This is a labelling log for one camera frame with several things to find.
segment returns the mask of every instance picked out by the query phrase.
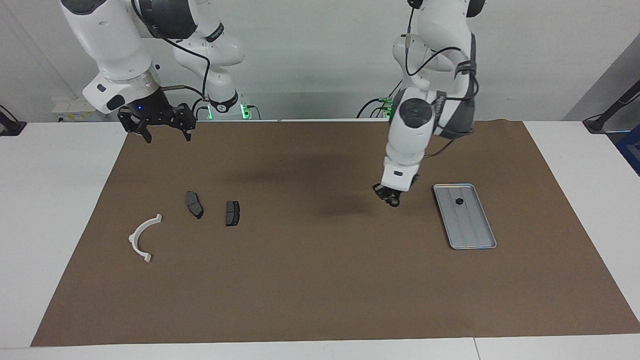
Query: gray wall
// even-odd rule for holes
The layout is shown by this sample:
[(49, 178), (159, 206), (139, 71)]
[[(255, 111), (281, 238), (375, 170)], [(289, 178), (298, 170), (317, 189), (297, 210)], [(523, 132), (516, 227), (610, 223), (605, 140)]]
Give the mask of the gray wall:
[[(246, 46), (245, 62), (230, 68), (237, 87), (265, 118), (354, 117), (401, 77), (391, 45), (406, 31), (404, 0), (213, 1), (227, 31)], [(0, 5), (0, 23), (10, 12), (24, 28), (17, 40), (0, 26), (0, 101), (23, 119), (51, 121), (47, 99), (70, 95), (65, 84), (80, 95), (97, 67), (65, 22), (59, 0)], [(477, 118), (561, 120), (640, 33), (638, 19), (638, 0), (488, 0), (469, 20), (482, 86)], [(163, 67), (163, 85), (197, 86), (166, 44), (143, 43)], [(175, 92), (171, 100), (193, 96)]]
[[(640, 80), (640, 35), (563, 120), (583, 120), (603, 113), (638, 80)], [(617, 112), (607, 122), (605, 129), (632, 129), (637, 125), (640, 125), (640, 99)]]

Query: gray rectangular tray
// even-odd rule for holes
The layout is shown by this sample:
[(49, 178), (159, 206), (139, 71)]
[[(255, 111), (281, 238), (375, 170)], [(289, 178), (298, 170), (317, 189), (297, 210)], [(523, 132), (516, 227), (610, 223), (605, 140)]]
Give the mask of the gray rectangular tray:
[(472, 250), (497, 246), (475, 186), (438, 184), (433, 191), (452, 248)]

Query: white plastic bracket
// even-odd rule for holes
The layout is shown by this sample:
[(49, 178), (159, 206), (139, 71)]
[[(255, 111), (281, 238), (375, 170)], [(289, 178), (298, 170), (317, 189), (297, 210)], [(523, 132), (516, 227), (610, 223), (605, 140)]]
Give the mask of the white plastic bracket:
[(151, 261), (151, 254), (149, 254), (148, 252), (140, 251), (140, 249), (138, 248), (138, 239), (140, 239), (140, 235), (142, 234), (142, 232), (144, 232), (144, 230), (147, 230), (148, 227), (150, 227), (151, 225), (160, 224), (161, 222), (162, 222), (162, 215), (158, 214), (155, 218), (147, 220), (144, 223), (142, 223), (140, 226), (138, 226), (135, 232), (133, 232), (133, 234), (129, 236), (129, 242), (133, 246), (133, 249), (140, 256), (145, 258), (145, 261), (147, 263)]

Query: blue object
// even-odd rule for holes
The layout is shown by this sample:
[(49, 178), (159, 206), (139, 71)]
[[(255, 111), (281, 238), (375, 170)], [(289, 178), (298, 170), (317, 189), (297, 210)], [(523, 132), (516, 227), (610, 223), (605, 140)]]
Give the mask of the blue object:
[(640, 176), (640, 126), (631, 130), (627, 136), (618, 141), (616, 147)]

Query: brown mat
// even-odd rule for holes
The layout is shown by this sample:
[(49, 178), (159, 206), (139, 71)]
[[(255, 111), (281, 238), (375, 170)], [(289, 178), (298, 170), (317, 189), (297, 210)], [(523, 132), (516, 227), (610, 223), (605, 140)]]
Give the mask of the brown mat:
[[(522, 123), (478, 123), (397, 209), (371, 190), (384, 123), (152, 132), (127, 138), (34, 346), (640, 332)], [(431, 187), (455, 182), (475, 184), (497, 249), (449, 248)], [(156, 213), (147, 264), (127, 238)]]

